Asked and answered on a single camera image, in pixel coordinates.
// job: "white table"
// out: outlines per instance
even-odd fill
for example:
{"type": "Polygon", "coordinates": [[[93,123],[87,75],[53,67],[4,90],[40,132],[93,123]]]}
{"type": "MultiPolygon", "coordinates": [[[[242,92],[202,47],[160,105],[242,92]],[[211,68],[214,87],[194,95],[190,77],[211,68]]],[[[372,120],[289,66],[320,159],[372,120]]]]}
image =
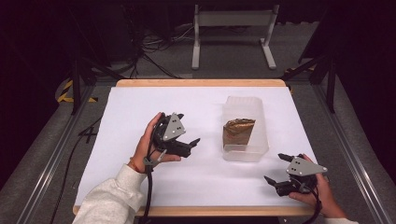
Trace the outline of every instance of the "white table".
{"type": "MultiPolygon", "coordinates": [[[[184,114],[186,133],[177,140],[201,138],[187,159],[162,163],[153,173],[152,217],[304,216],[313,210],[279,197],[264,175],[286,181],[289,163],[277,154],[305,153],[316,161],[289,89],[268,79],[122,80],[111,90],[91,157],[78,187],[74,211],[86,194],[114,177],[147,123],[158,113],[184,114]],[[230,162],[222,156],[221,107],[228,96],[263,101],[269,151],[259,162],[230,162]]],[[[142,191],[147,192],[147,180],[142,191]]],[[[137,213],[142,216],[144,206],[137,213]]]]}

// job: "person's left hand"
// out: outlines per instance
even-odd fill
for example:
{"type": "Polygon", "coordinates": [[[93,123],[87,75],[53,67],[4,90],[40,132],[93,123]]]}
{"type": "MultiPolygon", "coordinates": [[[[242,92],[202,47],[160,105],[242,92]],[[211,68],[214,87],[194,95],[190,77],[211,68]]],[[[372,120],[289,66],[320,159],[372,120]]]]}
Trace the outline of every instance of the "person's left hand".
{"type": "MultiPolygon", "coordinates": [[[[132,169],[136,170],[138,173],[145,173],[145,164],[143,163],[143,159],[147,156],[148,154],[148,149],[149,149],[149,141],[151,138],[151,134],[154,130],[155,125],[158,123],[158,120],[160,119],[162,113],[158,113],[154,119],[152,119],[143,136],[140,137],[140,141],[137,144],[136,151],[134,152],[134,156],[131,158],[130,162],[128,163],[128,166],[131,167],[132,169]]],[[[162,154],[160,151],[156,150],[154,146],[151,146],[150,153],[152,152],[150,159],[152,161],[156,161],[160,155],[162,154]]],[[[163,158],[161,159],[161,162],[166,162],[166,161],[180,161],[181,158],[178,155],[168,155],[165,154],[163,158]]]]}

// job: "finger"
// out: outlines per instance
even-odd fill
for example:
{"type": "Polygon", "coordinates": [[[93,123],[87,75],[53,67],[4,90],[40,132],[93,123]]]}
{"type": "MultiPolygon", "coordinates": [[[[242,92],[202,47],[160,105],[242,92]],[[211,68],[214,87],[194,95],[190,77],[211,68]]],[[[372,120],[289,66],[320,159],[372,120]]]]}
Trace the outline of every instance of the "finger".
{"type": "Polygon", "coordinates": [[[150,139],[151,138],[151,133],[154,130],[154,126],[158,123],[158,120],[161,117],[161,112],[158,113],[149,123],[148,126],[146,127],[145,133],[143,134],[143,138],[150,139]]]}
{"type": "Polygon", "coordinates": [[[289,194],[289,197],[302,203],[312,204],[312,197],[310,196],[310,194],[292,192],[289,194]]]}
{"type": "Polygon", "coordinates": [[[307,155],[303,154],[303,157],[306,161],[312,161],[311,158],[309,158],[307,155]]]}
{"type": "Polygon", "coordinates": [[[165,155],[161,162],[168,162],[168,161],[181,161],[181,158],[177,155],[165,155]]]}

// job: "transparent bin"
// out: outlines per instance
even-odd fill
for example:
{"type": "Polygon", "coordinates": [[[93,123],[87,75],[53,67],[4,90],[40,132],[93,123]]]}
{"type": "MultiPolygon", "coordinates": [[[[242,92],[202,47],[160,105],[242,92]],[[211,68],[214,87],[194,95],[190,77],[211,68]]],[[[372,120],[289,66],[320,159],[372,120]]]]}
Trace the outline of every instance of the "transparent bin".
{"type": "Polygon", "coordinates": [[[223,106],[222,123],[233,119],[255,119],[247,145],[224,145],[226,161],[259,161],[268,149],[262,99],[257,97],[229,96],[223,106]]]}

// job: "person's right hand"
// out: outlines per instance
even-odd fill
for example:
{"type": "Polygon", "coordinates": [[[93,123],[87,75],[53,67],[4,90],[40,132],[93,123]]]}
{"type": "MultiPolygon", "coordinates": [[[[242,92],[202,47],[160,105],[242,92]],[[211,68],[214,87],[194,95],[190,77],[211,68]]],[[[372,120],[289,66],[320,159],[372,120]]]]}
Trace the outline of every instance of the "person's right hand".
{"type": "MultiPolygon", "coordinates": [[[[309,159],[306,155],[304,155],[304,159],[311,161],[311,159],[309,159]]],[[[322,204],[321,214],[323,214],[323,216],[325,217],[347,217],[345,212],[342,210],[342,208],[338,205],[338,203],[332,196],[332,189],[330,188],[330,184],[324,178],[323,174],[316,174],[316,176],[318,180],[318,196],[322,204]]],[[[294,200],[310,204],[314,207],[317,202],[315,196],[312,193],[302,194],[298,192],[292,192],[289,194],[289,197],[294,200]]]]}

